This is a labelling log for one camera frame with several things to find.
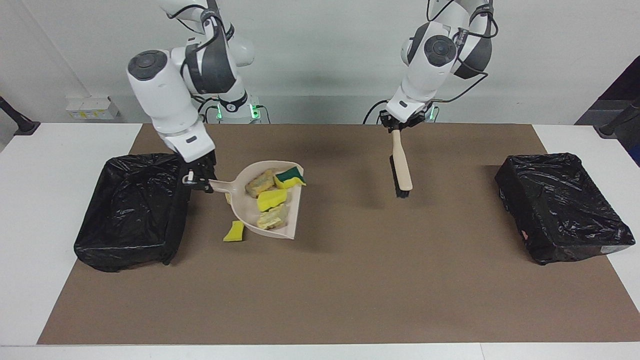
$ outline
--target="wooden brush handle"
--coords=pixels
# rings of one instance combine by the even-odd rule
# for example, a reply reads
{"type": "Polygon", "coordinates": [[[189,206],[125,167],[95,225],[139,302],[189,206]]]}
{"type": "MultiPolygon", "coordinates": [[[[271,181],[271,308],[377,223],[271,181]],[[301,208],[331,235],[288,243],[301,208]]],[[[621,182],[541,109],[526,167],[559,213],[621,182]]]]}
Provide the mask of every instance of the wooden brush handle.
{"type": "Polygon", "coordinates": [[[406,163],[406,156],[402,148],[402,140],[400,139],[400,130],[391,131],[391,137],[394,142],[394,167],[396,168],[396,177],[400,190],[407,192],[413,189],[411,182],[411,174],[409,173],[409,165],[406,163]]]}

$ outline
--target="yellow sponge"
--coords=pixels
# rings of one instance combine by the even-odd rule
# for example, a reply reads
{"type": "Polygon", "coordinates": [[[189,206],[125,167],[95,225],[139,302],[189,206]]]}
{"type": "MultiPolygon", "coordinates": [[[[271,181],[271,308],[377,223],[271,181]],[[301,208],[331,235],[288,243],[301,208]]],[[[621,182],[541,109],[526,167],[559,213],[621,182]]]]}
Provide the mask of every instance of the yellow sponge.
{"type": "Polygon", "coordinates": [[[282,204],[287,200],[287,190],[270,190],[268,192],[261,192],[258,195],[258,210],[260,212],[267,211],[271,208],[282,204]]]}
{"type": "Polygon", "coordinates": [[[231,230],[223,239],[224,242],[242,241],[242,232],[244,230],[244,224],[242,221],[234,221],[231,225],[231,230]]]}
{"type": "Polygon", "coordinates": [[[251,180],[251,182],[248,183],[244,187],[244,189],[247,193],[249,193],[251,197],[255,197],[257,199],[258,195],[261,192],[266,191],[274,186],[275,183],[273,182],[273,169],[268,169],[260,174],[260,176],[251,180]]]}
{"type": "Polygon", "coordinates": [[[260,214],[258,227],[264,230],[275,229],[285,225],[288,210],[284,204],[279,205],[265,213],[260,214]]]}
{"type": "Polygon", "coordinates": [[[275,181],[278,189],[288,189],[296,185],[307,185],[305,178],[300,174],[298,167],[292,167],[281,174],[277,174],[273,180],[275,181]]]}

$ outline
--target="white table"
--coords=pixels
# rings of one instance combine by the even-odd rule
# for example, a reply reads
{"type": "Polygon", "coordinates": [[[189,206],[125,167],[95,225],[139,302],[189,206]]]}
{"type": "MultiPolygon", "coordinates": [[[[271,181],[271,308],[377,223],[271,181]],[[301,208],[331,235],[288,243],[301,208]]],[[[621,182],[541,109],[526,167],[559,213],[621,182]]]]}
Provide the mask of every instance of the white table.
{"type": "MultiPolygon", "coordinates": [[[[76,260],[73,242],[104,162],[140,124],[42,124],[0,153],[0,359],[638,359],[640,343],[36,346],[76,260]]],[[[591,127],[535,126],[548,152],[578,155],[640,234],[640,168],[591,127]]],[[[640,245],[608,255],[640,308],[640,245]]]]}

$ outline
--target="green led light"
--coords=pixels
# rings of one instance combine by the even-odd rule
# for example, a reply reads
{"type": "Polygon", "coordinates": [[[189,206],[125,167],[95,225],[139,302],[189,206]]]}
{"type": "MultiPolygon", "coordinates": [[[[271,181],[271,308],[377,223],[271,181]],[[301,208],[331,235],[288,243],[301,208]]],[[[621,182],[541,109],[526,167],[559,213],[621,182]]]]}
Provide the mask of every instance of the green led light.
{"type": "Polygon", "coordinates": [[[254,120],[260,118],[260,111],[258,111],[256,105],[251,105],[251,118],[254,120]]]}
{"type": "Polygon", "coordinates": [[[438,106],[432,106],[431,107],[431,112],[429,113],[429,122],[435,122],[435,120],[438,117],[439,113],[440,113],[440,108],[438,106]],[[438,112],[436,112],[436,115],[433,116],[433,112],[436,111],[436,109],[438,110],[438,112]]]}

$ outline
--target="black cable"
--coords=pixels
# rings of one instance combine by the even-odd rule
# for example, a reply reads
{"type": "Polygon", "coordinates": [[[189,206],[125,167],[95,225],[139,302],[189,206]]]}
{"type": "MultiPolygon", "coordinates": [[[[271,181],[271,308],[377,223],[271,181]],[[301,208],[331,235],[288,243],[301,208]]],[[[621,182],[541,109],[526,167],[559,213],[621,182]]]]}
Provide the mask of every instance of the black cable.
{"type": "Polygon", "coordinates": [[[217,109],[218,107],[216,105],[211,105],[210,107],[208,107],[205,111],[204,111],[204,122],[205,123],[209,123],[209,110],[211,109],[217,109]]]}
{"type": "Polygon", "coordinates": [[[269,124],[271,123],[271,117],[269,116],[269,109],[267,109],[266,106],[264,105],[256,105],[255,107],[256,109],[264,109],[264,111],[267,113],[267,121],[269,122],[269,124]]]}
{"type": "Polygon", "coordinates": [[[205,21],[209,20],[210,18],[216,19],[216,22],[219,24],[218,26],[222,28],[222,31],[215,31],[215,28],[214,28],[213,37],[208,39],[204,44],[196,47],[195,50],[194,50],[195,52],[198,52],[198,51],[204,49],[205,47],[209,46],[209,44],[211,44],[212,42],[216,41],[216,39],[218,38],[218,36],[220,35],[221,32],[223,34],[225,33],[225,26],[222,24],[222,19],[217,15],[210,14],[209,17],[205,19],[205,21]]]}
{"type": "Polygon", "coordinates": [[[480,71],[478,69],[474,69],[471,66],[467,65],[464,61],[460,60],[460,58],[456,58],[457,61],[460,61],[460,63],[462,65],[464,65],[467,69],[477,72],[478,74],[482,74],[484,75],[483,77],[481,77],[478,81],[476,81],[473,85],[471,85],[470,87],[468,87],[465,91],[463,91],[462,93],[460,93],[458,96],[454,97],[453,99],[449,99],[449,100],[440,100],[440,99],[436,99],[436,100],[432,100],[433,102],[442,102],[442,103],[446,103],[446,102],[452,102],[455,100],[458,100],[462,95],[465,95],[467,92],[469,92],[471,89],[473,89],[476,85],[478,85],[480,83],[480,81],[484,80],[487,78],[487,76],[489,76],[489,74],[487,74],[484,71],[480,71]]]}
{"type": "MultiPolygon", "coordinates": [[[[429,19],[429,8],[431,7],[431,0],[427,0],[427,21],[434,21],[435,19],[438,18],[438,16],[440,16],[440,14],[447,8],[447,6],[449,6],[451,3],[453,3],[454,0],[449,0],[449,2],[442,7],[442,9],[440,9],[440,11],[433,17],[433,19],[429,19]]],[[[473,37],[480,37],[480,38],[494,38],[496,37],[496,35],[498,35],[498,23],[495,21],[495,19],[493,18],[493,14],[490,12],[481,12],[478,13],[478,15],[482,14],[482,13],[486,13],[487,16],[489,16],[489,21],[493,24],[493,26],[495,27],[495,33],[493,35],[484,35],[484,34],[479,34],[479,33],[469,33],[469,35],[473,36],[473,37]]]]}
{"type": "Polygon", "coordinates": [[[199,102],[200,104],[203,104],[204,102],[206,102],[206,100],[202,96],[192,95],[191,98],[199,102]]]}
{"type": "Polygon", "coordinates": [[[369,112],[367,112],[367,115],[364,117],[364,120],[362,121],[362,125],[365,125],[367,123],[367,119],[369,118],[369,115],[371,115],[371,113],[373,112],[373,109],[375,109],[380,104],[384,104],[385,102],[389,102],[389,100],[380,100],[375,104],[373,104],[373,106],[371,106],[371,109],[369,109],[369,112]]]}
{"type": "Polygon", "coordinates": [[[207,104],[207,102],[209,102],[209,101],[220,101],[220,99],[219,99],[219,98],[217,98],[217,97],[211,97],[211,98],[209,98],[209,99],[205,100],[204,102],[201,102],[201,103],[200,103],[200,106],[198,107],[198,112],[201,112],[201,111],[202,111],[202,108],[204,108],[204,106],[205,106],[205,105],[207,104]]]}
{"type": "Polygon", "coordinates": [[[185,28],[187,28],[187,29],[189,29],[189,30],[193,31],[194,33],[196,33],[196,34],[200,34],[200,32],[199,32],[199,31],[196,31],[196,29],[194,29],[194,28],[192,28],[191,26],[189,26],[189,25],[185,24],[185,23],[184,23],[184,21],[182,21],[182,20],[178,19],[178,22],[179,22],[179,23],[181,23],[185,28]]]}
{"type": "Polygon", "coordinates": [[[435,15],[435,17],[433,17],[433,19],[429,19],[429,7],[431,7],[431,0],[427,0],[427,21],[434,21],[435,19],[438,18],[438,16],[440,16],[440,14],[447,8],[447,6],[451,5],[451,3],[453,3],[454,0],[449,0],[449,2],[442,7],[442,9],[440,9],[440,11],[435,15]]]}
{"type": "Polygon", "coordinates": [[[206,7],[204,7],[202,5],[199,5],[199,4],[191,4],[191,5],[187,5],[187,6],[183,7],[183,8],[181,8],[180,10],[178,10],[178,12],[174,13],[173,15],[167,14],[166,16],[169,19],[175,19],[176,16],[182,14],[186,10],[193,9],[193,8],[198,8],[198,9],[202,9],[202,10],[206,10],[207,9],[206,7]]]}
{"type": "Polygon", "coordinates": [[[498,28],[498,23],[493,19],[493,15],[490,12],[487,12],[486,14],[489,17],[489,21],[493,24],[493,27],[495,28],[495,32],[493,33],[493,35],[491,35],[491,27],[489,27],[489,35],[471,33],[471,32],[469,32],[468,35],[472,37],[479,37],[479,38],[495,38],[498,35],[498,31],[500,31],[500,29],[498,28]]]}

